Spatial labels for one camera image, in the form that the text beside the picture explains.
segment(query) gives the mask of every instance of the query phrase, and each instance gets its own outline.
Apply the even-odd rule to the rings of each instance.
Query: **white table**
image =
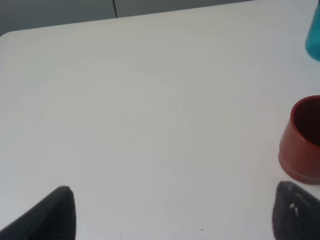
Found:
[[[291,180],[279,140],[293,104],[320,93],[304,48],[317,2],[3,35],[0,229],[68,185],[77,240],[273,239],[276,186]]]

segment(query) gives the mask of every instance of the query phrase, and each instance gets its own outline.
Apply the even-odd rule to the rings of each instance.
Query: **white tabletop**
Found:
[[[320,93],[304,48],[317,1],[0,37],[0,229],[68,185],[78,240],[273,239],[291,180],[279,140],[294,103]]]

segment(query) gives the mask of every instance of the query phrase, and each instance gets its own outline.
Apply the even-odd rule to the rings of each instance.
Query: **cup rim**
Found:
[[[305,136],[302,135],[302,133],[299,131],[299,129],[297,128],[296,126],[296,123],[295,123],[295,112],[297,110],[297,108],[302,104],[302,103],[305,103],[309,100],[312,100],[312,99],[317,99],[317,100],[320,100],[320,95],[312,95],[312,96],[307,96],[307,97],[304,97],[302,98],[301,100],[299,100],[294,106],[293,108],[291,109],[291,113],[290,113],[290,122],[291,122],[291,125],[294,129],[294,131],[299,135],[300,138],[302,138],[304,141],[306,141],[308,144],[311,144],[313,145],[314,147],[317,147],[320,149],[320,145],[317,145],[315,144],[314,142],[308,140]]]

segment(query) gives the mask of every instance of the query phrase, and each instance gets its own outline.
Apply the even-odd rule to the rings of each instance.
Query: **black object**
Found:
[[[68,186],[60,186],[0,231],[0,240],[75,240],[76,207]]]
[[[320,201],[293,182],[281,181],[272,227],[276,240],[320,240]]]

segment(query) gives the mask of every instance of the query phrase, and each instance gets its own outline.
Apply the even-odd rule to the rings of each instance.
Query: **teal bottle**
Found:
[[[312,58],[320,61],[320,0],[305,41],[305,49]]]

